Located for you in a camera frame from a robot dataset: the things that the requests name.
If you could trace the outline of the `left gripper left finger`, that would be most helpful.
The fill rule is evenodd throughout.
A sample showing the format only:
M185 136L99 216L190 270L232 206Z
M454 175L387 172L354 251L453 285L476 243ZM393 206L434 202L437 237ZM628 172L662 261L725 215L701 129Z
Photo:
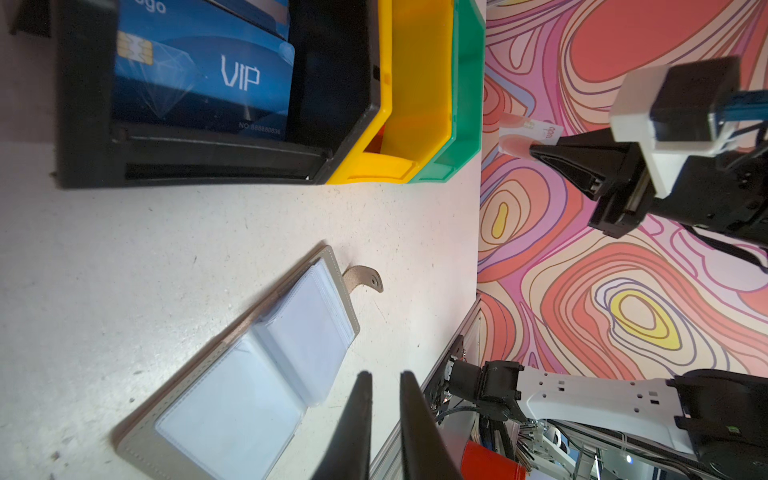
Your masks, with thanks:
M368 480L372 429L372 374L358 374L329 446L312 479Z

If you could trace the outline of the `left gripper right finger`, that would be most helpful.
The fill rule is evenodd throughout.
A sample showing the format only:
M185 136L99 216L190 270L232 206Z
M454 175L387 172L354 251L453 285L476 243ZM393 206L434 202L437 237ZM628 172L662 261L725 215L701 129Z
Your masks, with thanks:
M403 478L460 480L415 375L400 375L400 424Z

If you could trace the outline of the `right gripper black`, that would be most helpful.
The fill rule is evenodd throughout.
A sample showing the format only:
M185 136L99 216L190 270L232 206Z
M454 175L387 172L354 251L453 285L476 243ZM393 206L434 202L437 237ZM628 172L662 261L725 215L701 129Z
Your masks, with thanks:
M554 145L531 145L529 154L596 200L588 225L613 238L655 215L756 246L767 244L765 143L749 153L688 157L664 198L656 196L636 144L617 142L608 128L561 137Z

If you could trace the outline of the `white card with red circle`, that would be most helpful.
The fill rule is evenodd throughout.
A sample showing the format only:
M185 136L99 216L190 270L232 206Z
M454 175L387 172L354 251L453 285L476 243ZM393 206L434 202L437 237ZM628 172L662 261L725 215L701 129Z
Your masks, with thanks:
M499 120L499 150L511 157L532 159L530 147L556 145L564 132L560 125L505 113Z

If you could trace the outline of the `grey card holder wallet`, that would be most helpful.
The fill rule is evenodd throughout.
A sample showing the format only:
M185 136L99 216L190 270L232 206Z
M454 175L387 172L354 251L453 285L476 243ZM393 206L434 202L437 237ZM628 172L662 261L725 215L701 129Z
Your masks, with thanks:
M359 335L360 286L384 288L319 245L126 420L117 454L153 479L266 478Z

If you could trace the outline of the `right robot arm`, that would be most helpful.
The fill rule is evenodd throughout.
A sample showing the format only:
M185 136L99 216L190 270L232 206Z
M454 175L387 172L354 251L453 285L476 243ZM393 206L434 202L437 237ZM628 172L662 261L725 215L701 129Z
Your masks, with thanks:
M673 192L655 195L638 144L607 129L533 145L531 156L554 168L596 207L591 225L626 233L647 213L678 219L694 232L713 228L707 244L748 263L737 247L767 218L767 146L744 154L689 156ZM586 432L614 430L632 445L658 450L689 476L763 479L767 475L767 381L698 369L670 379L607 380L547 373L517 362L476 366L454 361L449 393L494 421L548 420Z

